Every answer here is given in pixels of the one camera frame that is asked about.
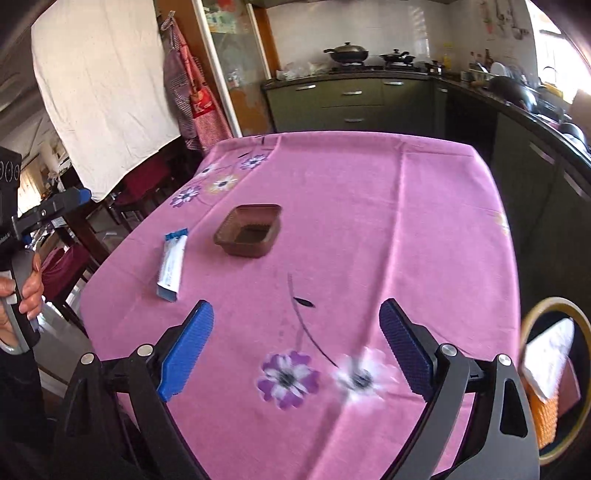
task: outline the green cabinet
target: green cabinet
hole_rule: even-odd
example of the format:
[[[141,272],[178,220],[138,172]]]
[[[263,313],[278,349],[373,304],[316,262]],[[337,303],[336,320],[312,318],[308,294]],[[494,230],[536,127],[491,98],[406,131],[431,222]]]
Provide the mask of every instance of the green cabinet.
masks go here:
[[[527,129],[498,115],[491,173],[519,257],[547,203],[557,174],[556,154]]]
[[[445,140],[445,111],[447,105],[447,87],[435,83],[435,102],[433,114],[433,137]]]
[[[320,101],[325,82],[310,82],[267,90],[267,100],[277,132],[322,130]]]
[[[396,134],[433,136],[433,82],[381,79],[384,130]]]
[[[520,263],[522,311],[564,297],[591,314],[591,186],[560,166],[547,206]]]
[[[384,107],[379,105],[334,106],[323,108],[322,130],[381,132]]]
[[[322,107],[384,104],[379,79],[331,80],[322,87]]]
[[[433,136],[433,82],[361,78],[268,89],[277,132],[358,130]]]

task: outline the table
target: table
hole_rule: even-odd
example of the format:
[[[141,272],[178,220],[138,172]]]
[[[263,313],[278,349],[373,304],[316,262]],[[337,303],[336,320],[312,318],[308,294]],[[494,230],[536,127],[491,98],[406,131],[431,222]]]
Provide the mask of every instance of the table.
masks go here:
[[[213,243],[244,203],[283,207],[266,257],[230,257]],[[155,295],[163,240],[184,227],[181,290],[169,303]],[[476,358],[517,357],[511,236],[472,147],[367,132],[222,142],[103,263],[82,294],[82,316],[108,359],[155,342],[199,299],[212,304],[212,335],[168,406],[213,480],[368,480],[394,460],[424,406],[378,326],[389,297],[439,342]],[[335,380],[346,377],[346,356],[370,354],[383,400]],[[300,383],[273,389],[289,364],[299,365]],[[469,409],[466,401],[440,468],[453,460]]]

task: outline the glass door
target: glass door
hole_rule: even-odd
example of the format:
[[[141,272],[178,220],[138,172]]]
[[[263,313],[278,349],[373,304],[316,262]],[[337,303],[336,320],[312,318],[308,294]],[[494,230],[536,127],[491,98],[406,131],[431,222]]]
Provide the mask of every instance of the glass door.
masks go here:
[[[243,136],[272,132],[261,83],[264,59],[252,5],[245,0],[202,0],[207,26]]]

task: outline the white sheet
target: white sheet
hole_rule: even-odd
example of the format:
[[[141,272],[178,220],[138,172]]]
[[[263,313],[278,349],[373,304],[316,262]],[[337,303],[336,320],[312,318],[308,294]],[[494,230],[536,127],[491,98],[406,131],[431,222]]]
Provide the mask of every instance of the white sheet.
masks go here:
[[[179,136],[152,0],[57,0],[31,29],[49,117],[93,200]]]

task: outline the white paper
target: white paper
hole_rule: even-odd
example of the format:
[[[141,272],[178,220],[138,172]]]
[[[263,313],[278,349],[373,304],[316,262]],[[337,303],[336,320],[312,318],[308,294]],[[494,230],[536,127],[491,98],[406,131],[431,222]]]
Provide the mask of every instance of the white paper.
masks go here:
[[[544,402],[556,395],[573,337],[573,319],[565,318],[525,347],[523,376]]]

